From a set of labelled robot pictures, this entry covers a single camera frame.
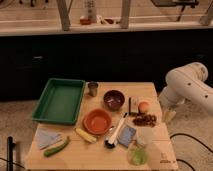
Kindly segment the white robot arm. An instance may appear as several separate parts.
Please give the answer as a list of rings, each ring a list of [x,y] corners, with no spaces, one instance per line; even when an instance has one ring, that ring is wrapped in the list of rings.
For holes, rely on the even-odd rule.
[[[206,66],[193,62],[170,70],[165,77],[166,86],[159,94],[162,121],[170,122],[176,115],[174,108],[185,100],[202,107],[213,115],[213,88],[205,84],[208,78]]]

